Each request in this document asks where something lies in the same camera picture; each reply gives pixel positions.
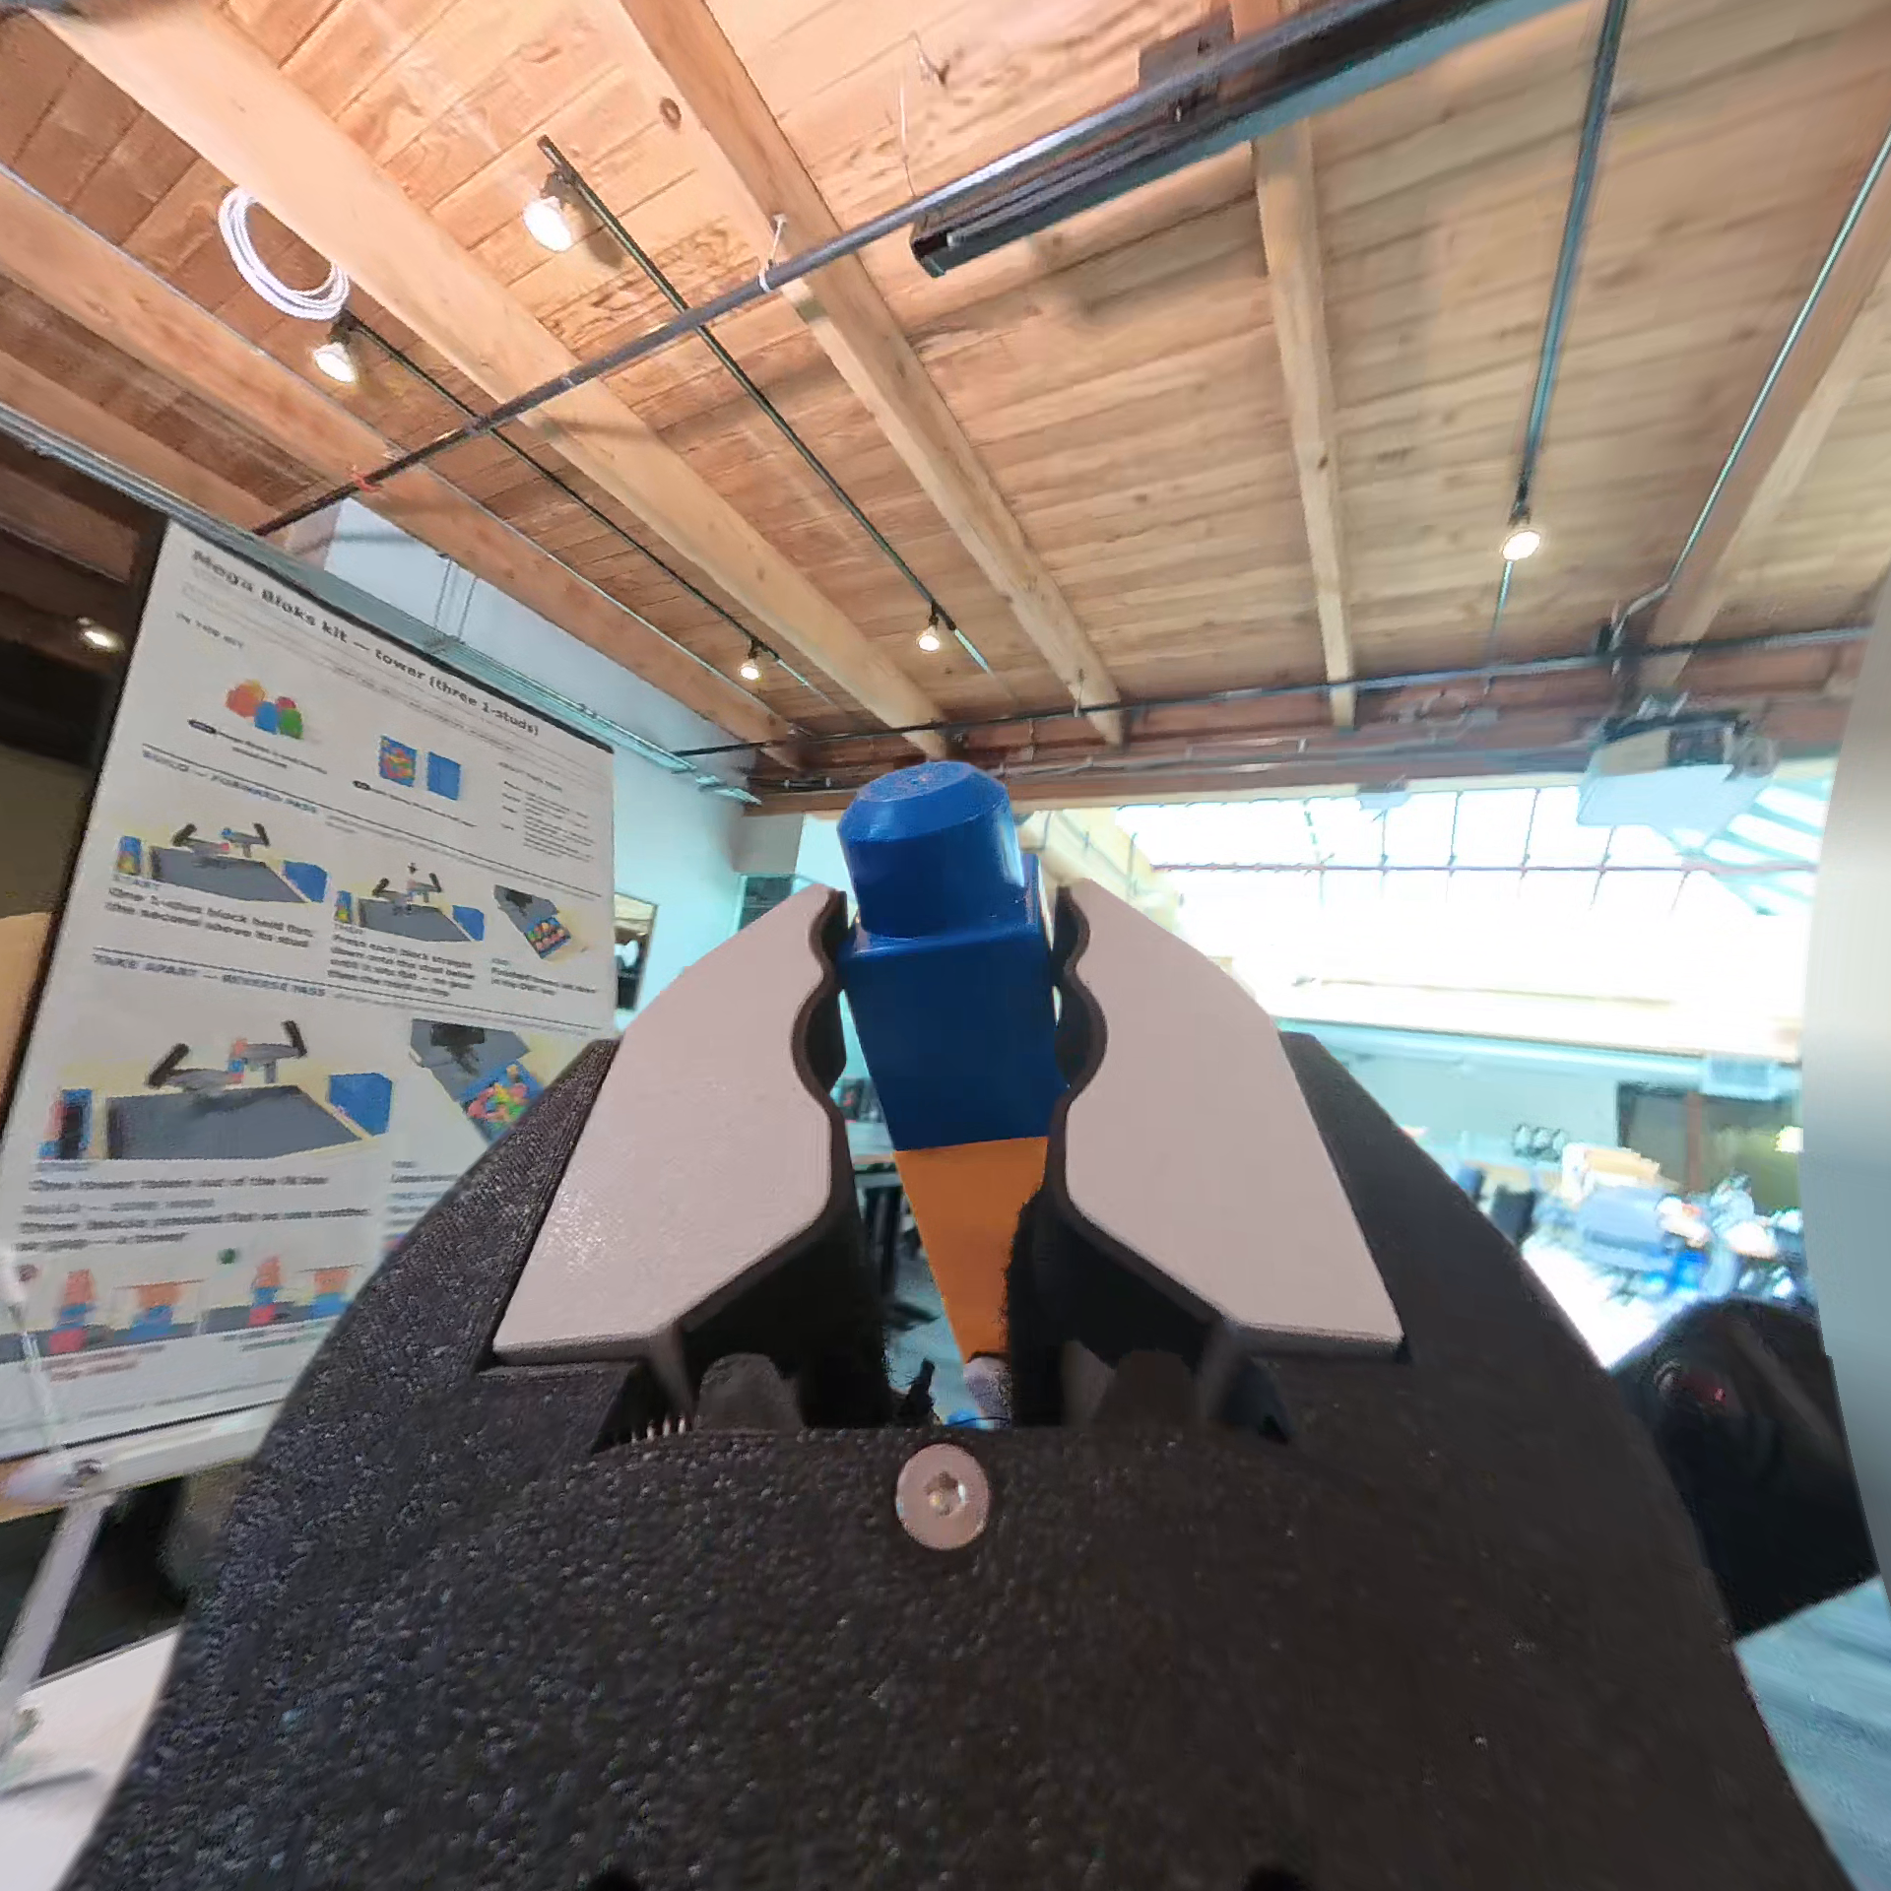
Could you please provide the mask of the orange toy block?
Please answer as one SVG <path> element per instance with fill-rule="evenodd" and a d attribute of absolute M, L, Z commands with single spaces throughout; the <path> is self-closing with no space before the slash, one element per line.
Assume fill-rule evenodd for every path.
<path fill-rule="evenodd" d="M 971 1140 L 894 1151 L 961 1356 L 1008 1352 L 1008 1255 L 1042 1185 L 1050 1138 Z"/>

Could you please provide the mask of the printed instruction poster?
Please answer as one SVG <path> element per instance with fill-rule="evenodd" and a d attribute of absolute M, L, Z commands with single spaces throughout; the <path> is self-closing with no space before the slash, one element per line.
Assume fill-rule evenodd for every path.
<path fill-rule="evenodd" d="M 5 1129 L 5 1458 L 272 1405 L 612 1021 L 612 758 L 159 544 Z"/>

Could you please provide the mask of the black ceiling track channel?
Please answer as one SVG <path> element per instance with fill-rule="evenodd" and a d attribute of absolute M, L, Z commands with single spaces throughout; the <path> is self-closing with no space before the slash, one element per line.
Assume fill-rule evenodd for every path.
<path fill-rule="evenodd" d="M 1194 62 L 942 187 L 915 213 L 913 257 L 946 276 L 1551 11 L 1556 2 L 1338 2 L 1238 29 Z"/>

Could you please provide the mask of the metal ceiling conduit pipe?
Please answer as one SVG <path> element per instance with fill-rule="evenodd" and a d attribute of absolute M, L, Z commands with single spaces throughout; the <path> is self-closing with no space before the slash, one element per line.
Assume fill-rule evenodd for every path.
<path fill-rule="evenodd" d="M 1544 329 L 1535 353 L 1524 429 L 1519 438 L 1510 508 L 1515 501 L 1524 501 L 1532 510 L 1535 505 L 1553 395 L 1570 342 L 1579 271 L 1589 241 L 1591 208 L 1602 176 L 1602 149 L 1614 107 L 1620 61 L 1630 11 L 1630 2 L 1608 2 L 1604 5 L 1604 12 L 1599 18 L 1589 82 L 1576 129 L 1576 154 L 1568 189 L 1568 207 L 1553 257 L 1549 298 L 1544 306 Z M 1483 640 L 1483 657 L 1492 657 L 1497 653 L 1517 570 L 1519 563 L 1507 566 L 1502 561 L 1497 598 Z"/>

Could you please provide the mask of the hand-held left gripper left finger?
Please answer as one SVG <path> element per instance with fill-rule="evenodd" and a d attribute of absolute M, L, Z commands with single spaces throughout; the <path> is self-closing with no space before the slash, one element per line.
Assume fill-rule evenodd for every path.
<path fill-rule="evenodd" d="M 728 1362 L 766 1362 L 793 1426 L 896 1405 L 878 1270 L 833 1087 L 846 899 L 814 884 L 625 1031 L 494 1333 L 505 1365 L 641 1368 L 695 1417 Z"/>

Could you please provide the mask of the blue toy block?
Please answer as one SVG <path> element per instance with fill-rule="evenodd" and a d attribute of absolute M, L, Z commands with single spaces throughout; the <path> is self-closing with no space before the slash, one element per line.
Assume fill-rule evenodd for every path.
<path fill-rule="evenodd" d="M 836 966 L 894 1148 L 1047 1137 L 1052 948 L 1005 785 L 959 761 L 889 771 L 837 839 L 858 916 Z"/>

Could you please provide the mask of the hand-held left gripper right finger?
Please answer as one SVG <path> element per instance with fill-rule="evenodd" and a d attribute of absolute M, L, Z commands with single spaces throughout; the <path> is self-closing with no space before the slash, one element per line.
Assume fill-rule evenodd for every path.
<path fill-rule="evenodd" d="M 1112 891 L 1056 898 L 1053 1103 L 1016 1229 L 1016 1423 L 1289 1426 L 1277 1360 L 1406 1328 L 1285 1040 Z"/>

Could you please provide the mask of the white ceiling projector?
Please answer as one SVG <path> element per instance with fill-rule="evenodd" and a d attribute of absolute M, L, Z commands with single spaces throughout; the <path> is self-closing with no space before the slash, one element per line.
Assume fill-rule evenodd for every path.
<path fill-rule="evenodd" d="M 1573 818 L 1588 828 L 1713 834 L 1751 808 L 1779 756 L 1779 744 L 1737 714 L 1627 720 L 1589 756 Z"/>

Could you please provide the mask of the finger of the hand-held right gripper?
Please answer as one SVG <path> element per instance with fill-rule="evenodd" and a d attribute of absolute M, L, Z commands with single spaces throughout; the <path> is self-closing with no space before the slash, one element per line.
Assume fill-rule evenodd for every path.
<path fill-rule="evenodd" d="M 1835 761 L 1803 1003 L 1803 1209 L 1860 1508 L 1890 1578 L 1890 584 Z"/>

